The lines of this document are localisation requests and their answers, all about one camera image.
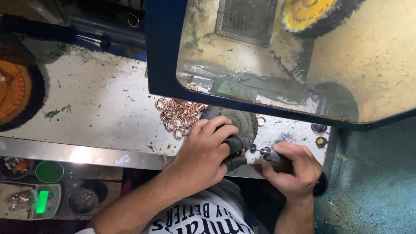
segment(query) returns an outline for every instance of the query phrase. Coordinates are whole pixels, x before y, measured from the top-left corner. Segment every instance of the stainless steel workbench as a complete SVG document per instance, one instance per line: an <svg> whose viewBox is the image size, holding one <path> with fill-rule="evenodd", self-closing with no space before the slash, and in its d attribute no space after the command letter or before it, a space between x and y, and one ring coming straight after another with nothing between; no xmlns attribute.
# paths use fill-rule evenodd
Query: stainless steel workbench
<svg viewBox="0 0 416 234"><path fill-rule="evenodd" d="M42 62L47 98L28 123L0 133L0 155L154 170L174 159L183 140L165 130L154 105L160 97L148 93L146 62L55 42L26 39L24 44ZM258 99L267 103L265 97ZM317 103L308 100L307 105L313 110ZM277 139L303 144L330 171L334 129L317 133L310 123L265 118L258 147ZM329 139L324 148L315 144L319 136ZM258 152L246 156L249 164L260 158ZM250 165L230 175L260 178Z"/></svg>

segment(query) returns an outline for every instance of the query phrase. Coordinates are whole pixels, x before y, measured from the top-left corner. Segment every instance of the metal mesh grill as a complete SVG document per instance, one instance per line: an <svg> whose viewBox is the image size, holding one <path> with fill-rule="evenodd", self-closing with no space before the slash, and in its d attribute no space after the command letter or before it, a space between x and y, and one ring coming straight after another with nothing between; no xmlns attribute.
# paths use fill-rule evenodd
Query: metal mesh grill
<svg viewBox="0 0 416 234"><path fill-rule="evenodd" d="M277 0L220 0L215 33L270 46Z"/></svg>

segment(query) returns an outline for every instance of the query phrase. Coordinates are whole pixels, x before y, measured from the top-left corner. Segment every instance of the blue floor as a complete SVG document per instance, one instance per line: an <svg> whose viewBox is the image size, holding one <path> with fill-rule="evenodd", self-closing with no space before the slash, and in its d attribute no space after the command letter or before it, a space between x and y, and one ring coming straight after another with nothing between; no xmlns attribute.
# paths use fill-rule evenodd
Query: blue floor
<svg viewBox="0 0 416 234"><path fill-rule="evenodd" d="M315 233L416 233L416 118L369 132L343 131Z"/></svg>

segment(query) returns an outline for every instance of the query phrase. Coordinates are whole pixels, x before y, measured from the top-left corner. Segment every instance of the digital scale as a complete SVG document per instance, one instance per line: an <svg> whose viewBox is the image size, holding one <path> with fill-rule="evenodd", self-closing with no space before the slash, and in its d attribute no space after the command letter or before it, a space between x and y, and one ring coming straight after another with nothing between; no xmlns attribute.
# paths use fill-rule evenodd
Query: digital scale
<svg viewBox="0 0 416 234"><path fill-rule="evenodd" d="M37 190L37 204L31 209L9 211L9 204L4 200L11 194ZM50 219L55 216L61 203L62 189L60 184L24 184L3 181L0 183L0 218L19 220Z"/></svg>

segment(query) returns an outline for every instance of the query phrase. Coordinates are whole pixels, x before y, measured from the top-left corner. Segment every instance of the clear plastic panel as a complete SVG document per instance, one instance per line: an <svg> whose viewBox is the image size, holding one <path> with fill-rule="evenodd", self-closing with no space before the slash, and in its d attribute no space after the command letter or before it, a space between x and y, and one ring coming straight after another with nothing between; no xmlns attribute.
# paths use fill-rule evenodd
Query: clear plastic panel
<svg viewBox="0 0 416 234"><path fill-rule="evenodd" d="M177 77L199 91L371 122L416 107L414 0L188 0Z"/></svg>

